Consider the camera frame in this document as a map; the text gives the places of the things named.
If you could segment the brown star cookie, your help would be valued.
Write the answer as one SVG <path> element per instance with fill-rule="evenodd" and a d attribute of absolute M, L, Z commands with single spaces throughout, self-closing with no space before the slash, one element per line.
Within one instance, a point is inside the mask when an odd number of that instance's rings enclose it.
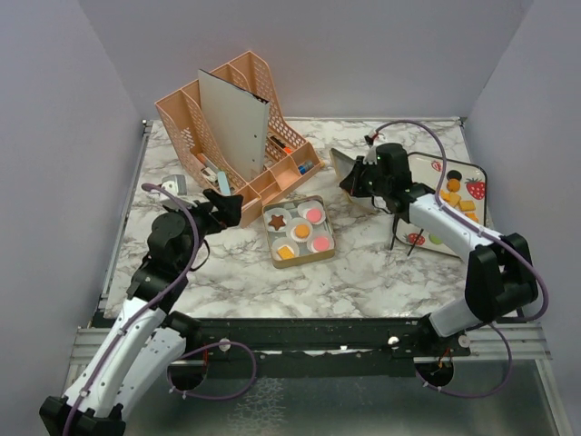
<path fill-rule="evenodd" d="M 286 226 L 285 217 L 282 214 L 273 214 L 271 216 L 268 225 L 274 229 L 275 232 L 279 231 Z"/>

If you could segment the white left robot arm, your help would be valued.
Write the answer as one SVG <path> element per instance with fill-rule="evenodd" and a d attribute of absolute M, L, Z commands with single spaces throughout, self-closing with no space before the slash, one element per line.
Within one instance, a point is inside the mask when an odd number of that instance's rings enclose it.
<path fill-rule="evenodd" d="M 77 380 L 40 408 L 49 434 L 123 434 L 131 408 L 157 376 L 200 350 L 200 322 L 173 306 L 206 236 L 237 226 L 243 203 L 241 195 L 203 194 L 206 202 L 186 203 L 162 192 L 174 205 L 153 221 L 148 251 L 113 327 Z"/>

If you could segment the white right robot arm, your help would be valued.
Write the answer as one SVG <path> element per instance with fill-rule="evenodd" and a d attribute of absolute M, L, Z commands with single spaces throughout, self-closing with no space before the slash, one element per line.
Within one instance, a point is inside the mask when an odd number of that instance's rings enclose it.
<path fill-rule="evenodd" d="M 443 201 L 439 192 L 412 179 L 400 144 L 374 146 L 351 160 L 340 188 L 350 198 L 381 198 L 398 219 L 435 234 L 468 266 L 464 295 L 432 312 L 417 333 L 428 355 L 446 349 L 458 332 L 499 320 L 534 302 L 539 290 L 527 241 L 476 224 Z"/>

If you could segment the pink round macaron cookie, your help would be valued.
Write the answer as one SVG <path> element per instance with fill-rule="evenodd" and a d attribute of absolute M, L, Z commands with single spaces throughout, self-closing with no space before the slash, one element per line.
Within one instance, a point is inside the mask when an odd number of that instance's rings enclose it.
<path fill-rule="evenodd" d="M 308 212 L 306 213 L 306 218 L 311 223 L 316 223 L 322 218 L 322 213 L 321 213 L 320 209 L 312 208 L 312 209 L 308 210 Z"/>
<path fill-rule="evenodd" d="M 312 241 L 312 247 L 317 252 L 324 252 L 330 248 L 330 240 L 325 236 L 318 236 Z"/>

